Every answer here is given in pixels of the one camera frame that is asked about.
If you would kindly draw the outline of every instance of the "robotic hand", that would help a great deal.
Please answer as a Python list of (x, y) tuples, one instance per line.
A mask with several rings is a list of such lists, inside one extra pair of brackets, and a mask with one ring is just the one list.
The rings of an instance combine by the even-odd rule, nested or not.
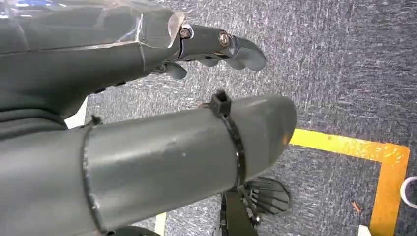
[(286, 98), (232, 102), (221, 92), (175, 114), (70, 130), (63, 121), (106, 87), (151, 73), (184, 78), (179, 61), (264, 68), (251, 41), (183, 20), (137, 0), (0, 0), (4, 235), (106, 234), (223, 191), (226, 202), (246, 194), (265, 208), (267, 194), (248, 181), (291, 139), (296, 112)]

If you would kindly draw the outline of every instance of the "screw head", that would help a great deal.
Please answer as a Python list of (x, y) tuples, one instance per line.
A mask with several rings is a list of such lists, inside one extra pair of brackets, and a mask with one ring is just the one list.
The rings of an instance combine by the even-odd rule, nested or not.
[(181, 29), (179, 32), (179, 37), (182, 39), (190, 38), (191, 32), (188, 29)]
[(229, 34), (225, 31), (220, 32), (219, 42), (221, 46), (227, 47), (229, 45)]

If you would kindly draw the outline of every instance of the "black strap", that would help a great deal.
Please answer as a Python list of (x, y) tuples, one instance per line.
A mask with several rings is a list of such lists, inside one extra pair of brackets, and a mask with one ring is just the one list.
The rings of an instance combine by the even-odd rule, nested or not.
[(213, 94), (208, 106), (213, 111), (214, 115), (220, 118), (226, 125), (230, 137), (236, 148), (236, 158), (238, 163), (238, 176), (236, 186), (240, 187), (245, 184), (246, 179), (246, 158), (243, 142), (240, 137), (238, 126), (230, 117), (230, 109), (232, 101), (224, 90)]

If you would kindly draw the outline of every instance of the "gray cylinder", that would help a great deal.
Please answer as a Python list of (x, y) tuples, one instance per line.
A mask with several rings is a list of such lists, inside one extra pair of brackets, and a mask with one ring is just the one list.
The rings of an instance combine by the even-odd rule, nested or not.
[[(233, 102), (247, 180), (271, 166), (296, 124), (280, 96)], [(116, 229), (235, 185), (236, 150), (209, 109), (0, 142), (5, 236), (87, 236)]]
[[(250, 180), (283, 152), (296, 125), (293, 103), (261, 96), (232, 103)], [(106, 229), (232, 188), (236, 149), (210, 109), (96, 126), (87, 141), (91, 194)]]

